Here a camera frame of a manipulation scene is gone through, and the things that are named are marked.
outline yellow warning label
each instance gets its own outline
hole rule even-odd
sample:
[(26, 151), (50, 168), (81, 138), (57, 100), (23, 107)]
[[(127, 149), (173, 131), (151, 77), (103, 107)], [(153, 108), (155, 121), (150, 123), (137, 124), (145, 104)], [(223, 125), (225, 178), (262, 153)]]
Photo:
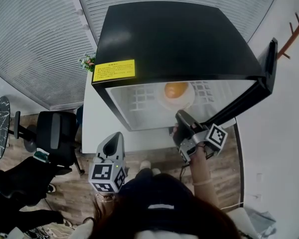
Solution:
[(135, 76), (134, 59), (95, 66), (93, 82)]

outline chair wheel base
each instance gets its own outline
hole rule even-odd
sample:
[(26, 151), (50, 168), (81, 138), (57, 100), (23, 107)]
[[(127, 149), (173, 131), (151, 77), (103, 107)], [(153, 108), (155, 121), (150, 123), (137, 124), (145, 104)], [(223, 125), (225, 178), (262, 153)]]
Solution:
[[(36, 133), (36, 126), (35, 125), (29, 125), (26, 129), (33, 132), (33, 133)], [(35, 144), (34, 139), (30, 140), (30, 141), (23, 139), (23, 145), (24, 145), (25, 149), (28, 152), (35, 152), (36, 151), (36, 144)]]

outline black office chair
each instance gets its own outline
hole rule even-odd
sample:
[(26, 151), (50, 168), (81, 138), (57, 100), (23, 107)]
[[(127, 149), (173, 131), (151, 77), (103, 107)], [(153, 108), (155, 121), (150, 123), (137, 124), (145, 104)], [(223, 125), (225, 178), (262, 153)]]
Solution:
[(24, 139), (27, 147), (41, 148), (49, 153), (49, 163), (29, 157), (9, 171), (0, 171), (0, 193), (6, 198), (34, 206), (46, 197), (49, 183), (56, 175), (72, 171), (75, 163), (80, 175), (84, 173), (75, 156), (76, 116), (66, 112), (41, 112), (37, 127), (22, 127), (20, 112), (15, 114), (14, 136)]
[(37, 126), (22, 127), (20, 112), (15, 113), (14, 136), (23, 138), (24, 146), (29, 152), (41, 148), (49, 153), (49, 161), (54, 165), (69, 168), (75, 163), (80, 175), (80, 168), (75, 155), (75, 148), (80, 144), (75, 141), (77, 132), (76, 115), (67, 112), (40, 112)]
[(0, 170), (0, 193), (27, 206), (35, 206), (46, 197), (48, 185), (54, 176), (71, 171), (29, 157), (6, 172)]

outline wooden floor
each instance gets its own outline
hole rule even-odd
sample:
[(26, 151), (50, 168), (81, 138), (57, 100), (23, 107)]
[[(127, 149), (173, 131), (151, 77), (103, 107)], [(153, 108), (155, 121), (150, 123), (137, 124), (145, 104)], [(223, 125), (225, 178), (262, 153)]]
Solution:
[[(37, 115), (23, 116), (20, 119), (20, 124), (28, 126), (36, 124), (36, 120)], [(13, 119), (10, 129), (13, 130)], [(228, 128), (227, 132), (229, 133), (228, 138), (221, 154), (208, 160), (221, 208), (239, 203), (241, 193), (240, 165), (234, 128)], [(79, 129), (78, 141), (81, 141), (81, 135), (81, 129)], [(3, 158), (0, 160), (0, 170), (9, 170), (31, 155), (32, 153), (28, 153), (24, 149), (22, 139), (16, 140), (13, 135), (9, 135), (9, 147), (6, 148)], [(81, 166), (88, 172), (89, 163), (94, 155), (77, 153), (77, 156)], [(176, 148), (128, 152), (126, 153), (127, 167), (130, 168), (128, 179), (135, 177), (143, 160), (149, 160), (152, 163), (152, 168), (159, 168), (161, 172), (171, 174), (176, 178), (179, 177), (180, 168), (183, 165)], [(75, 166), (72, 169), (71, 173), (57, 176), (52, 180), (57, 192), (49, 194), (46, 200), (53, 210), (60, 211), (73, 224), (81, 224), (86, 217), (93, 216), (92, 199), (95, 192), (88, 183), (88, 174), (80, 177)], [(192, 190), (189, 168), (186, 169), (182, 181)], [(50, 210), (50, 207), (45, 200), (41, 200), (36, 207), (25, 209)]]

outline mini fridge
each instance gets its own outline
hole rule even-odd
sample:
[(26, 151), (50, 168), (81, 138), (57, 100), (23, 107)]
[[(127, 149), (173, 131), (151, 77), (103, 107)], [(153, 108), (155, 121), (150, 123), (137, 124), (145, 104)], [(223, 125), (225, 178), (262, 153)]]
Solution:
[(220, 125), (272, 93), (276, 59), (275, 39), (257, 59), (217, 8), (126, 3), (107, 11), (92, 85), (130, 131), (173, 126), (179, 109)]

